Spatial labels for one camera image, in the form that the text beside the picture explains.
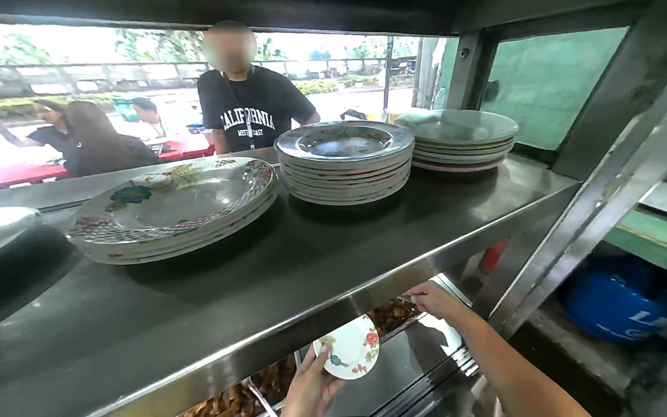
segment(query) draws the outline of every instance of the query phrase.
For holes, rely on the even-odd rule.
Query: stainless steel shelf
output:
[[[176,415],[565,206],[577,187],[515,156],[481,175],[414,169],[394,197],[351,210],[281,187],[241,232],[138,266],[89,261],[46,234],[23,249],[38,262],[0,262],[8,280],[41,288],[26,300],[0,292],[0,415],[104,415],[128,402]]]

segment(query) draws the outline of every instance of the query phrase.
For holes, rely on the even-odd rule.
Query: melamine plate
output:
[[[276,143],[295,158],[349,162],[396,154],[413,144],[413,135],[389,123],[351,120],[300,126]]]
[[[280,167],[284,170],[285,174],[292,174],[294,176],[302,176],[304,178],[309,178],[311,180],[332,180],[332,181],[365,180],[366,181],[367,178],[373,178],[373,177],[378,176],[378,175],[384,175],[384,174],[387,174],[388,172],[395,171],[402,166],[407,166],[409,160],[410,160],[410,157],[408,159],[406,159],[405,161],[403,161],[401,163],[398,163],[397,165],[394,165],[394,166],[387,166],[385,168],[374,169],[372,171],[361,172],[361,173],[358,173],[358,174],[343,174],[343,175],[309,174],[307,172],[299,171],[295,167],[289,166],[289,165],[286,165],[286,164],[280,164]]]
[[[367,315],[357,317],[326,336],[313,342],[313,351],[321,354],[328,346],[329,356],[324,369],[341,379],[365,376],[377,362],[379,337],[374,323]]]
[[[283,173],[283,175],[287,176],[288,178],[291,178],[292,180],[302,183],[305,185],[310,185],[311,187],[317,187],[317,188],[356,188],[356,187],[367,187],[371,185],[371,183],[375,183],[376,181],[381,181],[381,180],[387,180],[389,178],[392,178],[393,176],[398,175],[399,173],[403,171],[408,171],[411,169],[411,160],[408,160],[403,163],[402,166],[399,166],[398,168],[395,168],[393,170],[390,170],[388,172],[384,172],[382,174],[374,175],[374,176],[368,176],[366,178],[355,178],[353,180],[350,179],[343,179],[343,180],[322,180],[322,179],[314,179],[314,178],[308,178],[306,176],[298,176],[295,174],[290,173],[289,171],[285,170],[285,167],[280,167],[280,171]]]
[[[204,231],[254,202],[274,176],[265,161],[243,157],[138,176],[82,204],[67,237],[119,247]]]
[[[519,125],[514,120],[477,110],[444,109],[426,114],[406,114],[393,123],[410,129],[418,142],[435,145],[493,143],[519,133]]]
[[[199,241],[207,240],[209,236],[222,232],[224,228],[232,223],[235,223],[238,219],[246,217],[249,213],[263,205],[269,198],[274,198],[276,195],[277,188],[274,184],[263,194],[259,195],[259,197],[253,203],[246,205],[230,216],[224,217],[217,222],[213,222],[212,228],[203,229],[196,233],[177,234],[176,236],[172,237],[162,237],[153,241],[135,243],[131,246],[120,245],[117,247],[115,245],[94,245],[81,243],[79,244],[79,249],[85,254],[94,254],[101,258],[112,258],[115,256],[122,258],[135,258],[138,256],[162,254],[164,252],[176,250],[183,246],[194,244]]]
[[[388,178],[382,182],[373,183],[368,187],[358,188],[317,188],[310,185],[296,183],[288,178],[285,178],[285,183],[289,188],[294,188],[298,193],[305,194],[312,198],[319,198],[321,200],[357,200],[367,197],[371,194],[384,192],[384,190],[397,185],[403,179],[407,178],[410,170],[403,171],[398,175]]]
[[[140,255],[134,258],[131,257],[123,257],[123,256],[112,256],[112,257],[102,257],[102,256],[97,256],[95,254],[86,254],[89,258],[91,258],[93,261],[97,261],[100,263],[112,263],[115,265],[134,265],[138,263],[148,263],[148,262],[154,262],[154,261],[162,261],[164,259],[169,259],[173,258],[175,256],[179,256],[181,254],[187,254],[191,251],[198,250],[200,248],[204,248],[205,246],[215,243],[217,241],[220,241],[230,235],[232,235],[235,232],[238,232],[239,230],[243,229],[247,225],[251,224],[254,220],[259,218],[264,212],[266,212],[271,205],[274,203],[274,200],[277,198],[277,194],[272,194],[267,198],[266,201],[264,201],[264,204],[261,204],[256,210],[252,211],[251,213],[247,214],[245,217],[242,217],[238,219],[236,222],[231,223],[227,227],[225,227],[223,230],[216,232],[214,234],[210,234],[207,236],[202,236],[197,239],[197,241],[193,242],[188,242],[185,245],[180,246],[178,249],[171,250],[171,248],[168,248],[168,251],[165,251],[161,254],[154,254],[154,255]]]
[[[445,164],[475,164],[486,163],[488,161],[498,159],[507,153],[508,150],[488,155],[443,155],[434,154],[433,152],[418,151],[418,153],[413,152],[413,158],[421,161],[431,161]]]
[[[367,159],[357,163],[344,163],[337,161],[316,161],[314,163],[301,158],[292,158],[290,156],[277,153],[279,162],[288,166],[293,166],[299,171],[308,172],[309,174],[323,174],[323,175],[347,175],[360,174],[363,172],[372,171],[375,169],[385,168],[387,166],[394,166],[405,161],[411,157],[413,146],[409,146],[402,152],[388,155],[384,158]]]
[[[353,201],[333,201],[333,200],[323,200],[320,198],[316,197],[310,197],[306,194],[302,194],[299,192],[296,192],[294,190],[290,190],[290,194],[294,195],[297,198],[300,198],[303,201],[307,201],[309,203],[315,203],[315,204],[320,204],[320,205],[359,205],[359,204],[367,204],[367,203],[372,203],[377,200],[382,200],[385,197],[389,197],[390,195],[393,195],[397,193],[401,188],[403,188],[403,185],[405,185],[408,182],[408,178],[405,178],[405,181],[401,181],[400,183],[384,190],[383,192],[376,193],[375,195],[371,197],[363,197],[358,200],[353,200]]]
[[[446,148],[446,147],[431,147],[431,146],[416,145],[413,151],[425,151],[425,152],[433,152],[436,154],[446,154],[446,155],[487,155],[487,154],[495,154],[497,152],[506,150],[510,151],[514,147],[514,143],[516,143],[515,139],[509,139],[503,145],[482,147],[480,149],[466,149],[466,148],[456,148],[456,147]]]
[[[464,165],[454,165],[454,164],[441,164],[441,163],[430,163],[426,161],[413,160],[413,166],[419,168],[428,169],[429,171],[442,171],[442,172],[477,172],[485,171],[486,169],[491,169],[493,167],[501,165],[503,160],[506,159],[505,156],[501,156],[495,161],[489,161],[486,163],[479,164],[464,164]]]

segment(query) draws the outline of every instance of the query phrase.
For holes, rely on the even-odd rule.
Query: window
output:
[[[519,124],[519,142],[557,149],[626,27],[501,42],[480,110]]]
[[[91,102],[117,134],[139,139],[164,162],[212,155],[196,89],[200,75],[212,69],[202,54],[202,38],[200,31],[0,24],[0,189],[75,176],[67,169],[73,149],[62,143],[66,134],[52,129],[52,114],[36,100],[59,108]],[[256,33],[256,38],[254,64],[291,80],[322,121],[342,115],[380,119],[387,36]],[[414,80],[422,42],[394,39],[390,103],[401,112],[411,109],[418,95]],[[430,106],[438,92],[441,52],[434,52],[437,39],[427,44],[433,64],[420,85],[428,97],[416,107]],[[159,118],[136,109],[136,99],[148,110],[155,106]],[[43,128],[50,136],[33,137]]]

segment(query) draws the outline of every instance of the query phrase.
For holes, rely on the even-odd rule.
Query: long hair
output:
[[[135,166],[135,156],[125,146],[122,136],[94,103],[70,102],[66,108],[66,127],[71,140],[81,144],[93,163],[100,166],[99,171],[118,171]]]

